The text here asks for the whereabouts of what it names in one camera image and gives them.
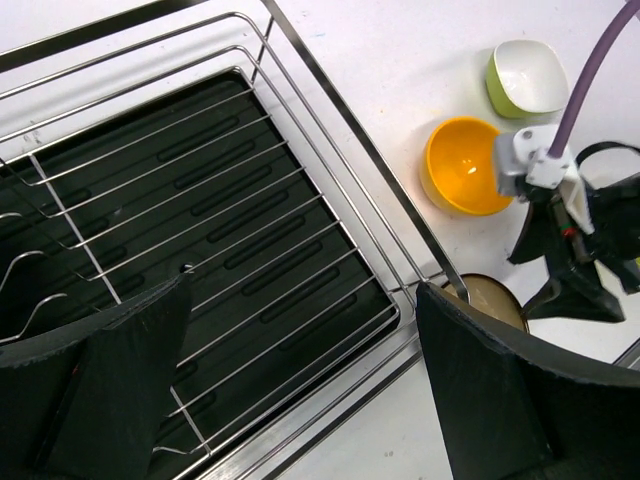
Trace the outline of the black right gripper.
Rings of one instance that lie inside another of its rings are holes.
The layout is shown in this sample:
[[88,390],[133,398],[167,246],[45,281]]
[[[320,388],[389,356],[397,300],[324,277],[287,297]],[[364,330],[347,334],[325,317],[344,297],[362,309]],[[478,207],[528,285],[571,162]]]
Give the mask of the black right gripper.
[[602,285],[596,262],[618,277],[625,293],[639,291],[639,175],[605,187],[584,186],[591,234],[580,229],[557,193],[548,207],[529,205],[508,260],[521,265],[545,258],[549,278],[524,305],[527,319],[623,322],[620,302]]

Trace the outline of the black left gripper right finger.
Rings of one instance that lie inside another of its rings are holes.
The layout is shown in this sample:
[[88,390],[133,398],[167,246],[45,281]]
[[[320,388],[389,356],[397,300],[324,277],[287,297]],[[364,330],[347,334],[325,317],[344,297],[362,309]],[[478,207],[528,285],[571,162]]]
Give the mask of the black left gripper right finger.
[[636,479],[639,374],[417,287],[416,321],[456,479]]

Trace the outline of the black patterned bowl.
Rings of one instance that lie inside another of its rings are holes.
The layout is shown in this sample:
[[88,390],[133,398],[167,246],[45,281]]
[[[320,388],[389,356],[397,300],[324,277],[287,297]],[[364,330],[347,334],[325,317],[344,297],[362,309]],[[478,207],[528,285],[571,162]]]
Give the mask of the black patterned bowl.
[[522,332],[529,333],[529,326],[522,307],[512,292],[492,277],[482,274],[463,274],[469,302],[458,297],[454,286],[447,282],[442,289],[448,299],[465,314],[477,315],[478,312],[510,325]]

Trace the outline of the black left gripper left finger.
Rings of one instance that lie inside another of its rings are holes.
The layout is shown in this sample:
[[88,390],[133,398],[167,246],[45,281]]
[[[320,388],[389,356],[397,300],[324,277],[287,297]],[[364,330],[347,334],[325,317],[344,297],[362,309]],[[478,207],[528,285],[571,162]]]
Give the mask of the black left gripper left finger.
[[4,479],[142,479],[192,305],[179,275],[117,306],[1,343]]

